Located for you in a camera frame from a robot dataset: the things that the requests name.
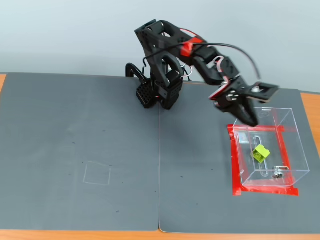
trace white wall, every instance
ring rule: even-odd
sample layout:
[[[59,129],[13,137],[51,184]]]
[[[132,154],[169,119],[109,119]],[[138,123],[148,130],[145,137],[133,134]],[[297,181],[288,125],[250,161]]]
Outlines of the white wall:
[[[0,0],[0,72],[124,76],[142,67],[134,30],[152,19],[243,48],[266,82],[320,92],[319,0]],[[256,81],[244,56],[219,49]]]

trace black cable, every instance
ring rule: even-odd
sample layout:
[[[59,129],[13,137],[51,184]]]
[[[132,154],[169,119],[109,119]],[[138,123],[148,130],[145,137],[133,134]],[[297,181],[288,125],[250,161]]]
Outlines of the black cable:
[[[182,43],[179,43],[179,44],[176,44],[176,45],[173,45],[173,46],[170,46],[170,47],[167,47],[165,49],[161,49],[149,56],[146,56],[143,58],[143,64],[144,64],[144,67],[147,67],[146,65],[146,62],[145,60],[148,59],[148,58],[151,58],[157,54],[160,54],[160,53],[163,53],[165,51],[168,51],[168,50],[171,50],[171,49],[174,49],[176,47],[179,47],[179,46],[182,46],[184,45],[185,43],[182,42]],[[259,72],[259,69],[255,63],[255,61],[252,59],[252,57],[246,53],[244,50],[242,50],[240,47],[237,47],[237,46],[234,46],[234,45],[231,45],[231,44],[225,44],[225,43],[212,43],[212,42],[201,42],[201,43],[193,43],[193,45],[195,46],[221,46],[221,47],[227,47],[227,48],[232,48],[232,49],[236,49],[238,50],[239,52],[243,53],[244,55],[246,55],[246,57],[250,60],[250,62],[252,63],[253,65],[253,68],[254,68],[254,71],[255,71],[255,74],[256,74],[256,77],[260,80],[261,79],[261,75],[260,75],[260,72]]]
[[[187,70],[184,67],[182,69],[183,69],[184,73],[188,75]]]

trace metal part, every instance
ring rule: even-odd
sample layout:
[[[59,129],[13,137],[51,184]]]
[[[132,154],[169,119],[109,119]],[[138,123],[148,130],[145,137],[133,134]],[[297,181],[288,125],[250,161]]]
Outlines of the metal part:
[[[279,179],[279,178],[282,178],[284,175],[282,170],[289,170],[289,167],[287,167],[287,166],[274,166],[272,169],[274,170],[272,177],[274,179]]]

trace red tape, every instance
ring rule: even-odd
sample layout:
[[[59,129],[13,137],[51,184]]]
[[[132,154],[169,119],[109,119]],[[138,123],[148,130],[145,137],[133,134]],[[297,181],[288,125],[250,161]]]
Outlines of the red tape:
[[[181,48],[180,54],[185,57],[190,57],[194,44],[202,43],[203,40],[193,37],[189,41],[185,41]]]
[[[243,186],[241,183],[240,167],[238,160],[238,152],[236,146],[236,139],[234,135],[233,124],[228,124],[227,129],[230,136],[231,144],[231,164],[232,164],[232,194],[233,196],[241,196],[241,192],[254,192],[265,194],[283,194],[291,196],[299,196],[298,188],[294,186]],[[282,139],[282,129],[277,131],[278,143],[281,144],[282,156],[288,156]],[[284,158],[285,162],[289,164],[289,158]]]

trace wooden table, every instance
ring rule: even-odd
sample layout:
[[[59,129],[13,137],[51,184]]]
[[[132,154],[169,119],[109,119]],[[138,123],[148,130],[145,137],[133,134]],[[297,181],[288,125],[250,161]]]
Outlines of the wooden table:
[[[0,74],[0,91],[6,75]],[[314,141],[320,153],[320,95],[301,94]],[[320,234],[191,234],[157,231],[0,230],[0,240],[319,240]]]

